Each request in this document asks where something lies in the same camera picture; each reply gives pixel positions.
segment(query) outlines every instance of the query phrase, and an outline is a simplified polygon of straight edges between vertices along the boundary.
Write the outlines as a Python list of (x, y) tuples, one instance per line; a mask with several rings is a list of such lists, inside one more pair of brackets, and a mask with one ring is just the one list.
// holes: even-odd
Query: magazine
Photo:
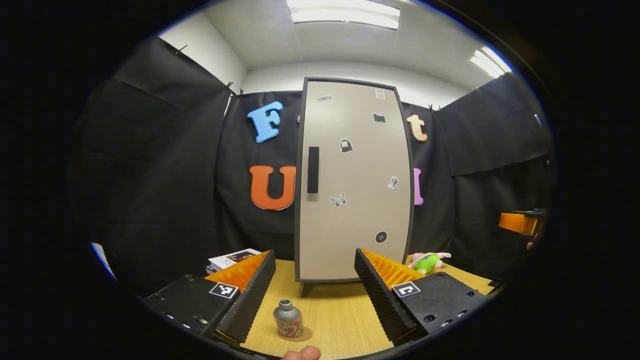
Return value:
[(216, 269), (216, 271), (220, 271), (224, 268), (230, 267), (231, 265), (237, 264), (244, 259), (248, 259), (261, 253), (262, 252), (253, 249), (244, 249), (237, 252), (232, 252), (231, 254), (211, 258), (209, 259), (209, 262), (211, 263), (211, 266)]

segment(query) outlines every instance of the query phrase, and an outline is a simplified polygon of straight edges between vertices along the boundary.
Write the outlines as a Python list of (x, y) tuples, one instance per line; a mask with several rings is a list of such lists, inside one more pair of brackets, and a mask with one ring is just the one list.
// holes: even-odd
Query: fabric backdrop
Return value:
[(220, 253), (213, 195), (230, 92), (160, 38), (92, 95), (68, 170), (76, 224), (142, 295)]
[[(280, 169), (296, 165), (302, 94), (229, 95), (154, 38), (94, 92), (78, 123), (69, 168), (76, 223), (104, 247), (118, 280), (143, 296), (245, 248), (294, 259), (295, 205), (260, 208), (250, 168), (273, 168), (267, 193), (283, 195)], [(274, 102), (282, 105), (270, 111), (278, 134), (258, 143), (248, 114)], [(427, 135), (409, 134), (422, 198), (410, 252), (450, 252), (454, 266), (503, 278), (526, 251), (497, 227), (500, 212), (548, 206), (542, 111), (510, 74), (441, 111), (402, 106)]]

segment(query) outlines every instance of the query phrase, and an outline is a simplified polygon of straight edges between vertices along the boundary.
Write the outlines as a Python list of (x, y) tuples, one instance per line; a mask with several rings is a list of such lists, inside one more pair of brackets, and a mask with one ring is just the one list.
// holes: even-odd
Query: ceiling light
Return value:
[(487, 64), (485, 64), (485, 62), (483, 62), (482, 60), (480, 60), (477, 56), (474, 56), (473, 58), (471, 58), (471, 62), (478, 66), (480, 69), (483, 69), (484, 72), (486, 72), (487, 74), (489, 74), (491, 77), (493, 77), (494, 79), (497, 79), (500, 74), (498, 74), (495, 70), (493, 70), (491, 67), (487, 66)]
[(400, 9), (368, 0), (287, 0), (291, 19), (301, 22), (355, 22), (398, 29)]
[(487, 55), (491, 60), (493, 60), (493, 62), (495, 62), (500, 69), (502, 69), (502, 71), (504, 72), (511, 72), (511, 68), (509, 67), (509, 65), (507, 65), (506, 62), (504, 62), (500, 56), (498, 56), (498, 54), (496, 54), (493, 50), (489, 49), (489, 47), (483, 47), (482, 49), (480, 49), (480, 51), (482, 51), (485, 55)]
[(504, 71), (502, 71), (502, 69), (493, 62), (493, 60), (478, 50), (476, 50), (474, 56), (471, 58), (471, 62), (480, 69), (483, 69), (494, 79), (497, 79), (500, 75), (504, 75)]

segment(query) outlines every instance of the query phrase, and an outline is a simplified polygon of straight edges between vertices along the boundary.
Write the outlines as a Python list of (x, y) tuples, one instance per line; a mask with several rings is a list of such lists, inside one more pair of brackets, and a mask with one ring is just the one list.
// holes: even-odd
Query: black handle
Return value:
[(318, 166), (320, 158), (320, 148), (309, 147), (309, 164), (307, 171), (307, 192), (318, 193)]

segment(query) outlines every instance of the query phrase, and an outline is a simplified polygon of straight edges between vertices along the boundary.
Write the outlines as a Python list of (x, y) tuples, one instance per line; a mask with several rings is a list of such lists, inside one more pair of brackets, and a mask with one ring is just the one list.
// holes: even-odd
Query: butterfly sticker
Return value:
[(334, 204), (336, 208), (339, 208), (340, 205), (346, 205), (347, 204), (347, 199), (346, 199), (346, 193), (342, 193), (340, 194), (340, 198), (338, 199), (337, 197), (330, 197), (329, 200), (331, 200)]

